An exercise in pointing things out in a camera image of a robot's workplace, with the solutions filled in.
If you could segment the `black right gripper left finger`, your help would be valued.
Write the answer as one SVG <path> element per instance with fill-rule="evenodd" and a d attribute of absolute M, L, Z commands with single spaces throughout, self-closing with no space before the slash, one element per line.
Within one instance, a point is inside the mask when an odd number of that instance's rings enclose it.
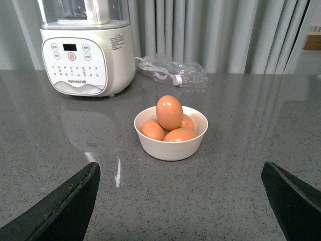
<path fill-rule="evenodd" d="M 95 206 L 100 166 L 87 164 L 1 228 L 1 240 L 84 240 Z"/>

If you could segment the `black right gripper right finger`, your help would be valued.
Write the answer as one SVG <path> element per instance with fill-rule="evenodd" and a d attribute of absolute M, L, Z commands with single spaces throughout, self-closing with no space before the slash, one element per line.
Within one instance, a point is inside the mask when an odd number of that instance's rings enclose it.
<path fill-rule="evenodd" d="M 261 179 L 287 240 L 320 240 L 320 191 L 272 162 Z"/>

